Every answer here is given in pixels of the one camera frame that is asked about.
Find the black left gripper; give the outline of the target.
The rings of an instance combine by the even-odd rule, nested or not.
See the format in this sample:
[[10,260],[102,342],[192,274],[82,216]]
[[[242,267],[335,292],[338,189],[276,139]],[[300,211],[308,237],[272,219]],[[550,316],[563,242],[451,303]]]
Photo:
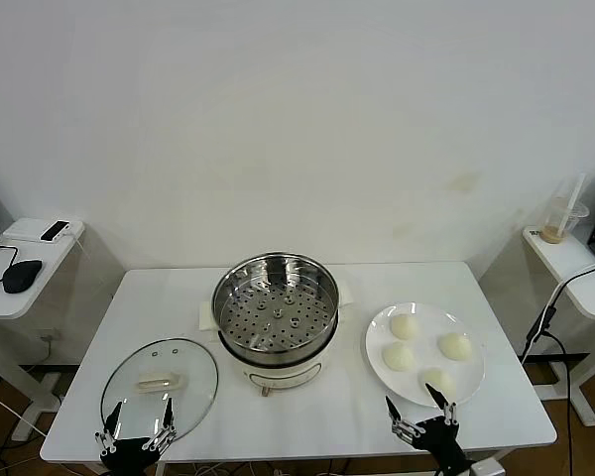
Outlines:
[[100,447],[101,462],[112,476],[145,475],[145,470],[159,461],[177,436],[174,425],[173,399],[168,398],[161,426],[149,437],[116,439],[116,428],[123,402],[119,401],[105,418],[103,428],[94,433]]

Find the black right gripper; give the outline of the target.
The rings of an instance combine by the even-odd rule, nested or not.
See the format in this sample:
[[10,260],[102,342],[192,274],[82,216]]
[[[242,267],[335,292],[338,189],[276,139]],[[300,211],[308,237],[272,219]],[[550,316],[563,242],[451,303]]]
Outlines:
[[470,460],[456,441],[459,422],[455,417],[456,404],[450,403],[444,394],[429,382],[424,383],[443,416],[412,423],[404,419],[392,400],[385,401],[391,419],[391,432],[399,440],[415,449],[429,452],[438,465],[436,475],[456,476],[468,474],[473,460]]

